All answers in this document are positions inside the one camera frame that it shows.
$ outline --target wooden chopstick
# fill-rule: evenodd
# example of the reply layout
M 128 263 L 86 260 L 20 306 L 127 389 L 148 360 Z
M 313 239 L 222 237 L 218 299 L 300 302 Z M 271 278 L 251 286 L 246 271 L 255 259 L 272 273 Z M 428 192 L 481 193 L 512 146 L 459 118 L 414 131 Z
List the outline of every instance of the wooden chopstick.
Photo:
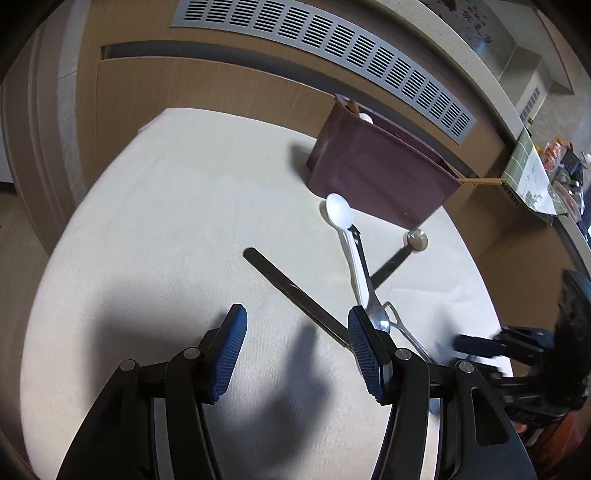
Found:
M 502 185 L 506 179 L 458 179 L 463 184 L 471 185 Z
M 355 102 L 355 100 L 351 99 L 347 102 L 347 110 L 349 110 L 350 112 L 354 113 L 355 115 L 359 116 L 359 107 L 357 106 L 357 103 Z

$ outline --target wall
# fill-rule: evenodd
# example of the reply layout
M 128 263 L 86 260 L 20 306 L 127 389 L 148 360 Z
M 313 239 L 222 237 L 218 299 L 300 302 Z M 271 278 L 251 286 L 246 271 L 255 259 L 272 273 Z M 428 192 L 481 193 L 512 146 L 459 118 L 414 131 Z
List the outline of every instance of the wall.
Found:
M 483 0 L 421 0 L 460 35 L 498 79 L 513 51 L 515 40 Z
M 62 7 L 29 39 L 0 92 L 14 183 L 48 253 L 75 209 L 57 126 L 58 60 L 68 14 Z
M 541 59 L 539 54 L 531 50 L 522 47 L 515 49 L 509 65 L 499 79 L 499 83 L 513 105 L 517 105 L 521 100 Z
M 571 88 L 574 88 L 572 76 L 573 73 L 576 74 L 576 72 L 579 71 L 579 58 L 577 57 L 577 54 L 573 51 L 573 49 L 570 47 L 566 39 L 563 37 L 562 33 L 558 31 L 558 28 L 556 28 L 556 26 L 550 21 L 550 19 L 539 10 L 537 14 L 540 18 L 540 21 L 544 24 L 546 30 L 548 31 L 548 35 L 552 39 L 554 47 L 558 51 L 558 55 L 560 56 L 560 60 L 562 60 L 562 65 L 564 66 L 564 69 L 566 71 L 566 75 L 569 78 Z
M 76 205 L 86 195 L 86 185 L 80 166 L 76 123 L 76 76 L 80 43 L 86 25 L 91 0 L 66 0 L 60 7 L 69 11 L 61 42 L 57 68 L 57 126 L 59 129 L 64 166 Z
M 4 145 L 4 137 L 2 136 L 2 121 L 0 119 L 0 182 L 2 181 L 12 183 L 12 175 L 10 175 L 10 168 L 8 168 L 8 159 L 6 157 L 6 146 Z
M 544 104 L 546 97 L 548 96 L 548 93 L 550 93 L 550 89 L 552 88 L 553 84 L 554 81 L 552 80 L 550 70 L 548 69 L 548 66 L 546 65 L 544 59 L 542 59 L 534 73 L 532 82 L 530 84 L 530 89 L 528 90 L 530 92 L 530 95 L 536 87 L 538 87 L 540 90 L 540 96 L 538 97 L 534 107 L 530 111 L 530 118 L 535 118 L 535 116 L 538 114 L 538 111 Z M 521 108 L 521 110 L 518 110 L 519 112 L 521 112 L 526 107 L 528 101 L 529 98 L 524 99 L 524 102 L 519 107 Z
M 532 139 L 541 146 L 558 135 L 572 141 L 576 153 L 591 150 L 591 79 L 578 60 L 576 63 L 574 95 L 555 82 L 529 127 Z
M 102 168 L 165 108 L 232 113 L 317 137 L 335 104 L 328 93 L 260 70 L 170 57 L 101 60 L 96 99 Z
M 501 164 L 506 162 L 508 153 L 504 140 L 499 134 L 502 125 L 495 121 L 488 105 L 474 89 L 463 81 L 457 70 L 448 66 L 436 53 L 425 48 L 419 39 L 414 38 L 405 29 L 397 28 L 399 25 L 387 18 L 375 15 L 374 12 L 363 8 L 362 5 L 327 0 L 309 0 L 308 3 L 326 11 L 332 11 L 342 18 L 372 31 L 394 47 L 402 50 L 426 70 L 432 72 L 477 119 L 476 124 L 463 142 L 460 145 L 453 142 L 431 121 L 385 89 L 321 57 L 248 35 L 207 29 L 170 28 L 170 20 L 177 6 L 175 0 L 149 0 L 147 2 L 95 0 L 90 7 L 82 40 L 76 80 L 76 119 L 80 162 L 87 186 L 91 186 L 100 176 L 106 167 L 103 161 L 107 160 L 106 157 L 99 159 L 98 152 L 108 147 L 97 143 L 97 109 L 99 107 L 97 72 L 102 59 L 101 48 L 110 44 L 148 40 L 192 41 L 234 47 L 245 52 L 256 52 L 288 60 L 301 67 L 321 72 L 354 87 L 398 112 L 426 135 L 429 135 L 433 141 L 427 141 L 434 148 L 439 142 L 478 175 L 498 174 L 498 170 L 502 168 Z
M 542 55 L 552 78 L 563 87 L 570 89 L 569 78 L 562 60 L 536 10 L 502 0 L 487 0 L 487 3 L 503 22 L 517 45 Z

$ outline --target metal vent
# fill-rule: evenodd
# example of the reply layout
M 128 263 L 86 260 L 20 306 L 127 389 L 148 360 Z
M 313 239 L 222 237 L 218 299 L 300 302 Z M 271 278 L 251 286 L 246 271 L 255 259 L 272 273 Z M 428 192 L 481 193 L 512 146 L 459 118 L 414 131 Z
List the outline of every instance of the metal vent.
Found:
M 344 27 L 343 25 L 337 25 L 324 49 L 328 53 L 332 53 L 337 57 L 342 57 L 343 53 L 349 48 L 349 43 L 354 36 L 355 32 L 350 28 Z
M 308 30 L 304 34 L 304 38 L 302 38 L 302 42 L 319 48 L 324 43 L 326 34 L 329 32 L 331 26 L 332 22 L 330 20 L 319 15 L 314 15 Z
M 291 7 L 277 33 L 295 40 L 300 35 L 301 29 L 304 27 L 309 15 L 310 14 L 304 10 Z
M 460 109 L 460 107 L 458 107 L 455 103 L 452 103 L 451 107 L 447 109 L 447 112 L 445 113 L 445 115 L 443 115 L 443 118 L 441 119 L 442 124 L 450 128 L 457 116 L 461 113 L 461 111 L 462 110 Z
M 425 83 L 427 78 L 418 70 L 413 70 L 410 75 L 410 78 L 407 80 L 402 92 L 410 99 L 414 99 L 417 96 L 418 91 Z
M 369 55 L 372 53 L 374 47 L 375 42 L 372 42 L 370 39 L 360 35 L 357 38 L 355 45 L 351 49 L 347 60 L 351 63 L 354 63 L 358 67 L 362 67 L 365 65 L 365 62 L 369 58 Z
M 534 105 L 538 101 L 540 97 L 540 89 L 538 87 L 535 88 L 534 93 L 531 94 L 530 99 L 528 100 L 525 108 L 521 111 L 519 118 L 521 118 L 522 122 L 525 122 L 530 115 L 530 112 L 534 109 Z
M 207 13 L 207 22 L 224 23 L 232 7 L 232 0 L 213 0 Z
M 277 26 L 277 21 L 283 12 L 285 5 L 267 0 L 258 14 L 254 28 L 265 32 L 272 32 Z
M 191 0 L 185 10 L 183 19 L 189 21 L 201 20 L 206 7 L 207 0 Z
M 433 82 L 427 82 L 425 88 L 421 92 L 421 95 L 417 98 L 417 103 L 422 106 L 425 110 L 427 110 L 435 98 L 435 96 L 439 93 L 439 87 L 435 85 Z
M 230 25 L 247 27 L 250 24 L 257 7 L 258 0 L 239 0 L 234 8 L 232 17 L 230 18 Z
M 380 85 L 457 143 L 476 122 L 404 53 L 351 22 L 296 0 L 180 0 L 171 26 L 252 35 L 318 55 Z M 534 92 L 532 106 L 536 100 Z
M 399 89 L 402 81 L 406 78 L 406 75 L 410 69 L 411 66 L 403 59 L 396 59 L 396 63 L 393 65 L 392 70 L 390 70 L 388 76 L 386 77 L 386 83 L 395 89 Z
M 378 78 L 382 78 L 393 58 L 394 54 L 391 51 L 386 50 L 384 47 L 378 48 L 378 51 L 368 66 L 368 72 L 373 73 Z

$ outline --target table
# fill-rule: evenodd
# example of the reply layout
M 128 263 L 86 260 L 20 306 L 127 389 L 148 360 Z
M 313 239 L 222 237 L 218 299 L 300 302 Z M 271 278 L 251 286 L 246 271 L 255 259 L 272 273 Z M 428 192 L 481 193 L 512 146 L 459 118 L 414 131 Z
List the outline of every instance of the table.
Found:
M 242 258 L 257 248 L 346 325 L 355 296 L 345 253 L 305 185 L 313 145 L 276 125 L 169 109 L 109 166 L 53 252 L 28 324 L 22 425 L 42 480 L 56 477 L 122 360 L 170 359 L 232 303 L 246 307 L 248 331 L 228 392 L 206 409 L 225 479 L 371 477 L 390 408 L 368 394 L 351 352 Z M 405 231 L 360 212 L 354 221 L 373 272 Z M 455 334 L 490 336 L 499 322 L 445 211 L 423 228 L 427 250 L 377 294 L 445 362 Z M 494 363 L 511 372 L 507 359 Z M 437 428 L 431 416 L 423 478 L 433 476 Z

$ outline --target wooden wall panel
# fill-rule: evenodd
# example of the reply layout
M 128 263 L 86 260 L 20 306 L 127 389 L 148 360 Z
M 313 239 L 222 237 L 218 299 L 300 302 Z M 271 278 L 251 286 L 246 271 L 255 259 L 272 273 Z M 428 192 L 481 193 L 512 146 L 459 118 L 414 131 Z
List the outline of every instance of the wooden wall panel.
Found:
M 347 3 L 340 2 L 340 4 L 341 9 L 346 9 Z M 498 172 L 502 168 L 504 161 L 506 161 L 508 149 L 501 136 L 499 136 L 497 125 L 491 120 L 486 108 L 483 106 L 478 107 L 479 102 L 476 100 L 475 94 L 470 93 L 469 89 L 461 89 L 453 81 L 450 81 L 448 78 L 449 69 L 441 62 L 433 65 L 425 64 L 425 62 L 436 61 L 435 56 L 425 55 L 422 59 L 422 65 L 436 76 L 439 72 L 445 70 L 445 78 L 439 80 L 453 90 L 460 100 L 475 113 L 478 119 L 476 125 L 461 145 L 456 145 L 429 120 L 386 90 L 320 57 L 272 41 L 248 37 L 247 35 L 204 29 L 169 28 L 176 5 L 177 0 L 94 0 L 92 2 L 80 51 L 76 115 L 80 160 L 85 181 L 89 186 L 96 181 L 98 175 L 102 172 L 98 168 L 99 146 L 96 139 L 96 92 L 98 88 L 98 68 L 101 59 L 100 49 L 108 44 L 143 40 L 182 40 L 215 43 L 255 50 L 287 59 L 337 78 L 397 110 L 455 153 L 480 176 Z M 332 4 L 327 3 L 324 8 L 335 10 L 335 5 L 334 2 Z M 351 15 L 358 15 L 358 12 L 353 10 L 351 12 L 347 15 L 348 19 L 355 20 Z M 363 26 L 372 30 L 369 23 L 378 22 L 377 19 L 378 17 L 375 16 L 364 17 L 360 23 L 364 22 Z M 379 22 L 383 23 L 385 21 L 385 19 L 379 19 Z M 380 24 L 379 28 L 383 31 L 387 30 L 383 24 Z M 418 40 L 416 40 L 414 48 L 421 48 Z M 458 80 L 455 83 L 461 84 L 462 81 Z M 173 90 L 175 87 L 174 83 L 170 85 Z
M 165 108 L 232 113 L 316 137 L 335 103 L 332 95 L 306 85 L 209 60 L 102 60 L 97 84 L 96 176 Z
M 480 273 L 501 323 L 554 330 L 564 268 L 576 270 L 556 229 L 536 222 Z
M 490 185 L 463 186 L 444 207 L 477 264 L 501 235 L 532 216 L 500 187 Z
M 2 124 L 19 195 L 51 253 L 74 212 L 57 126 L 57 71 L 68 9 L 29 39 L 2 83 Z

